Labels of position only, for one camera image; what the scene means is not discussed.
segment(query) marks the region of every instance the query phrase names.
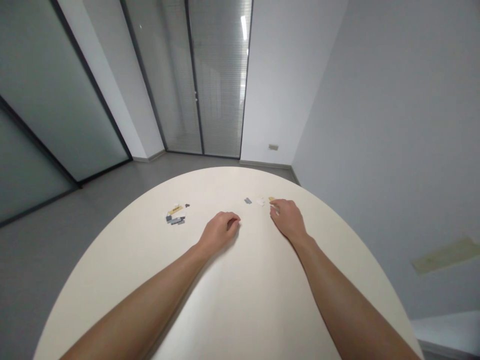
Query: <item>frosted glass panel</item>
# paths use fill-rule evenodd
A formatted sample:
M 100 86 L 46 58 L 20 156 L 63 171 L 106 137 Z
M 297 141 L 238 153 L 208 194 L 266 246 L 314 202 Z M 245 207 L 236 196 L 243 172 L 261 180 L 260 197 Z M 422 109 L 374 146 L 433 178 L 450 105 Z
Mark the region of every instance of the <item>frosted glass panel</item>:
M 76 180 L 127 160 L 50 2 L 0 4 L 3 98 Z
M 0 223 L 72 188 L 0 108 Z
M 184 0 L 126 0 L 166 148 L 201 154 Z
M 251 0 L 190 0 L 205 154 L 240 157 Z

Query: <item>gray floor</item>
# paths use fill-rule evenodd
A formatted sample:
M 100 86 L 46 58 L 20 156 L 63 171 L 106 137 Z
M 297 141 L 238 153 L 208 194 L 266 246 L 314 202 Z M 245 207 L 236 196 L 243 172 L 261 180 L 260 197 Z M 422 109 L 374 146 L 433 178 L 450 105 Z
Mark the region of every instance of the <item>gray floor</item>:
M 31 359 L 65 281 L 96 236 L 127 205 L 164 181 L 238 160 L 165 154 L 130 162 L 0 229 L 0 359 Z M 290 170 L 245 166 L 294 181 Z

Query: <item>window blind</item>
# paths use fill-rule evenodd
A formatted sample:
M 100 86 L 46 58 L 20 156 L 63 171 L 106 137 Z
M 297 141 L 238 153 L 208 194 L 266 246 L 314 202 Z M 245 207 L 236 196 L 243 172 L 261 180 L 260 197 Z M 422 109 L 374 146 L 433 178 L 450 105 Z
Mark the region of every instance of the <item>window blind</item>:
M 240 157 L 251 14 L 251 0 L 189 0 L 206 155 Z

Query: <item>finger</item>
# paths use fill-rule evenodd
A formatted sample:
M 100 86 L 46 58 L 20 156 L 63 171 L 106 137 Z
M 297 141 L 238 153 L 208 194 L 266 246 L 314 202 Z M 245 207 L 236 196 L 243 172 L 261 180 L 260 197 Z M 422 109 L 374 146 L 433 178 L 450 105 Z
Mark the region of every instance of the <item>finger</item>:
M 233 222 L 231 223 L 230 228 L 227 230 L 227 234 L 233 237 L 237 233 L 239 229 L 239 225 L 240 225 L 239 221 L 237 219 L 234 219 Z
M 226 220 L 226 221 L 230 221 L 231 219 L 234 219 L 234 220 L 238 220 L 240 221 L 240 216 L 238 216 L 236 213 L 234 212 L 224 212 L 222 214 L 222 217 Z
M 277 208 L 281 209 L 282 206 L 288 203 L 288 200 L 285 199 L 275 199 L 270 201 L 270 204 L 275 205 Z
M 277 214 L 277 209 L 275 209 L 273 206 L 270 206 L 270 216 L 274 222 L 277 221 L 277 218 L 279 217 L 279 214 Z

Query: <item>right hand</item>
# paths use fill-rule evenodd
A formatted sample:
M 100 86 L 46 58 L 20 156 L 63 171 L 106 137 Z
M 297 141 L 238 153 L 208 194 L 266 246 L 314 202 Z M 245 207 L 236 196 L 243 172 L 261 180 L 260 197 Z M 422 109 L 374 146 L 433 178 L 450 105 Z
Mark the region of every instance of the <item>right hand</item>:
M 290 241 L 307 235 L 302 213 L 292 200 L 276 199 L 270 201 L 270 204 L 274 206 L 270 208 L 273 222 Z
M 220 211 L 206 224 L 198 246 L 208 256 L 215 255 L 235 237 L 240 226 L 239 221 L 240 216 L 236 213 Z

